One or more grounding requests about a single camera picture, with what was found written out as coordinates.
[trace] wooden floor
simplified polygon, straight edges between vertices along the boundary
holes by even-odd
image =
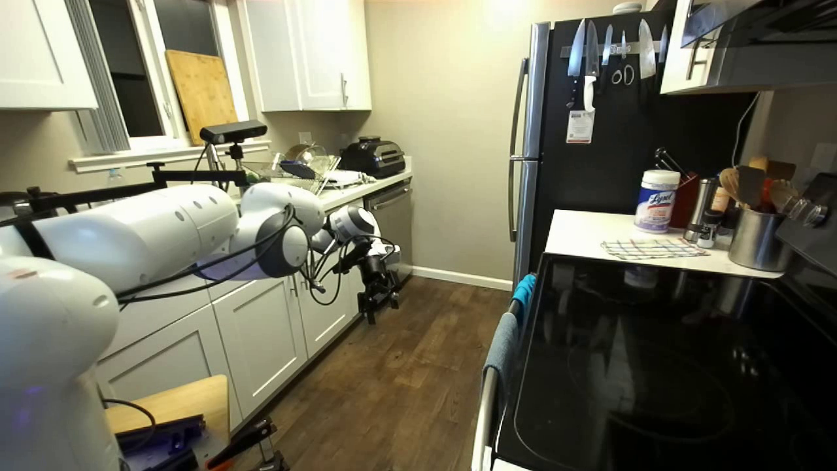
[[[482,364],[510,294],[414,278],[275,405],[292,471],[465,471]]]

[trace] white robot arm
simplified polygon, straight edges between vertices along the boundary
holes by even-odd
[[[118,469],[88,373],[115,334],[118,294],[191,266],[208,281],[283,278],[302,266],[312,240],[344,245],[374,236],[369,213],[327,219],[312,193],[275,184],[250,185],[240,206],[213,185],[176,185],[33,219],[30,230],[0,227],[3,462]],[[40,243],[55,261],[33,256]]]

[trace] white cylinder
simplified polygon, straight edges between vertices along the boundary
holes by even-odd
[[[673,219],[676,185],[680,185],[680,172],[646,169],[635,197],[635,226],[663,232]]]

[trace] refrigerator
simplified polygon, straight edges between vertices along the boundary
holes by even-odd
[[[554,209],[635,213],[640,176],[658,167],[653,160],[658,148],[670,156],[663,165],[675,163],[690,176],[717,176],[738,160],[752,95],[658,95],[670,20],[673,7],[658,7],[530,25],[510,126],[513,283],[535,273]],[[578,69],[573,41],[578,45],[580,23],[582,48],[597,41],[597,54],[586,49],[580,65],[586,71],[588,59],[599,63],[588,95],[586,78],[568,74],[571,63]],[[648,78],[640,78],[640,23],[657,48],[657,74]],[[594,118],[586,122],[588,141],[578,141],[576,118],[588,96],[594,105]]]

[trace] upper cabinet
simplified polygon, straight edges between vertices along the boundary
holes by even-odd
[[[96,107],[63,0],[0,3],[0,110]]]
[[[810,3],[810,10],[759,3],[729,10],[722,20],[705,15],[718,14],[722,0],[676,0],[658,91],[717,95],[837,83],[837,25],[816,23],[816,3],[828,0]]]
[[[370,110],[364,0],[246,0],[262,112]]]

